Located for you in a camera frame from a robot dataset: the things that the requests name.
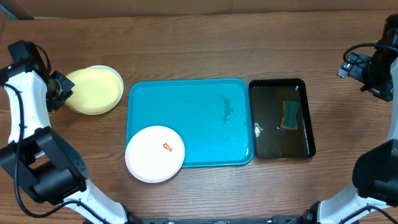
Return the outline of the green and yellow sponge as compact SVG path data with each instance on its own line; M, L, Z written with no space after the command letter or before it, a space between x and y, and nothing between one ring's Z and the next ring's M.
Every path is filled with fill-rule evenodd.
M297 101L285 100L282 103L282 117L280 129L296 130L297 129L297 113L300 109L300 103Z

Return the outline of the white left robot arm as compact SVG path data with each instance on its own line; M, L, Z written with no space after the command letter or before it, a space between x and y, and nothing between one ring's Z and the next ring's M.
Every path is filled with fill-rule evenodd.
M1 86L11 106L9 144L1 167L12 177L21 210L45 218L68 207L91 223L140 223L123 204L90 180L79 153L51 127L45 68L27 61L1 69Z

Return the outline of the white plate with red stain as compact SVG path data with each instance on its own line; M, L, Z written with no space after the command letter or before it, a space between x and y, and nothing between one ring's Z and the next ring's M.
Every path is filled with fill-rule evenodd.
M182 138L165 126L138 131L127 144L128 171L138 180L159 183L172 178L182 167L185 145Z

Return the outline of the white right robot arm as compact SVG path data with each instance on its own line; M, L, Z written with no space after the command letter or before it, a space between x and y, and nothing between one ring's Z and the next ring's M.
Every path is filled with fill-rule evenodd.
M392 94L392 118L384 144L358 158L352 183L332 198L317 202L291 223L357 223L373 211L392 223L384 211L397 206L397 45L359 44L343 54L345 64L368 65L370 78L362 78L362 91L387 84Z

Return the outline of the pale yellow plate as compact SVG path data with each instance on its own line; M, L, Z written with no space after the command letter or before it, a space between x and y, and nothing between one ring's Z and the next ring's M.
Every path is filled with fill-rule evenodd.
M75 86L72 88L72 95L66 100L66 105L79 113L106 113L112 110L123 96L123 80L111 67L96 65L71 72L67 78Z

